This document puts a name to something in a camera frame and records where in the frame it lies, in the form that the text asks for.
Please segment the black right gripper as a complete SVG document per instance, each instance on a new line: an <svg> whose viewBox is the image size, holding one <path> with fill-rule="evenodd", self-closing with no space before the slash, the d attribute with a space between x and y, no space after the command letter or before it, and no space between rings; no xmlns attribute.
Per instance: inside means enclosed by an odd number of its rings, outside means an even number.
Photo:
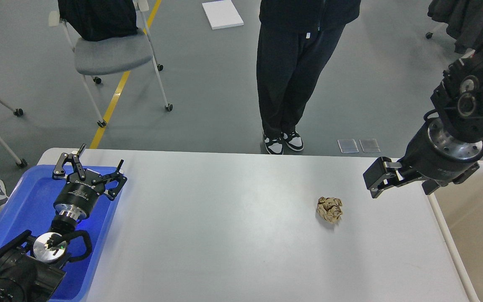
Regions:
<svg viewBox="0 0 483 302"><path fill-rule="evenodd" d="M405 155L398 162L378 157L364 172L364 183L373 199L410 180L422 180L424 193L431 195L449 183L467 180L479 168L481 157L483 140L464 143L444 128L440 118L429 118L408 143Z"/></svg>

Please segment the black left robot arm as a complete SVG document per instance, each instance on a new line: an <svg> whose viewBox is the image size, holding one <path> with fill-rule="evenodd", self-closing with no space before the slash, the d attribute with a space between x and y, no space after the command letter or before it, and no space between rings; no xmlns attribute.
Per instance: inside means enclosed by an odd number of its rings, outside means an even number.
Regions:
<svg viewBox="0 0 483 302"><path fill-rule="evenodd" d="M119 193L116 167L85 167L85 147L26 172L0 214L0 302L79 302L91 286Z"/></svg>

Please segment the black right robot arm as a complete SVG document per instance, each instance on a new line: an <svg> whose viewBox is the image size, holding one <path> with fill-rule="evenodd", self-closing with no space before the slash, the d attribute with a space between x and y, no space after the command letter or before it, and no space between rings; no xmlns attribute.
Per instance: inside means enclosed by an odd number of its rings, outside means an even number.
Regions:
<svg viewBox="0 0 483 302"><path fill-rule="evenodd" d="M422 182L426 195L450 183L464 183L483 157L483 41L443 71L431 96L434 108L393 162L378 157L364 172L372 198L385 190Z"/></svg>

